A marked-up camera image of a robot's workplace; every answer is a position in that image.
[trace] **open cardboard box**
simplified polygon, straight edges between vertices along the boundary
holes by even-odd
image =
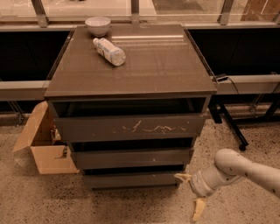
[[[32,111],[13,152],[31,149],[40,174],[78,173],[69,148],[52,145],[52,128],[53,118],[46,101],[43,101]]]

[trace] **terrazzo floor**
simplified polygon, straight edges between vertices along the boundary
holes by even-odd
[[[39,175],[29,150],[13,155],[23,126],[0,118],[0,223],[191,223],[195,199],[188,184],[177,189],[154,188],[93,192],[80,174]],[[245,157],[280,169],[280,123],[241,129],[249,142]],[[238,142],[224,122],[206,119],[186,171],[208,167],[218,149],[238,151]],[[244,180],[212,195],[197,223],[280,223],[280,199]]]

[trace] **box flap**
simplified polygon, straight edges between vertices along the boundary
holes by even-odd
[[[24,126],[22,133],[17,139],[13,152],[20,151],[22,149],[30,147],[34,139],[35,140],[38,139],[36,135],[40,135],[42,134],[42,132],[44,133],[44,131],[39,131],[39,128],[42,127],[42,121],[44,119],[44,116],[48,116],[47,112],[48,112],[48,105],[46,101],[43,101],[36,105],[30,117],[28,118],[28,121]]]
[[[64,145],[31,147],[40,174],[78,173],[67,148]]]

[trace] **bottom drawer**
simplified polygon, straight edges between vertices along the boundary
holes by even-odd
[[[100,169],[84,171],[84,184],[92,189],[178,186],[181,181],[174,174],[182,172],[182,165]]]

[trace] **drawer front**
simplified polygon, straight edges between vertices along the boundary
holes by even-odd
[[[203,115],[114,116],[57,118],[63,141],[91,142],[131,139],[196,137],[202,131]]]
[[[83,176],[84,184],[88,188],[104,189],[118,187],[144,187],[144,186],[177,186],[180,180],[174,178],[176,172],[146,173],[128,175],[94,175]]]
[[[102,169],[153,165],[187,165],[193,155],[191,149],[86,151],[74,153],[78,169]]]

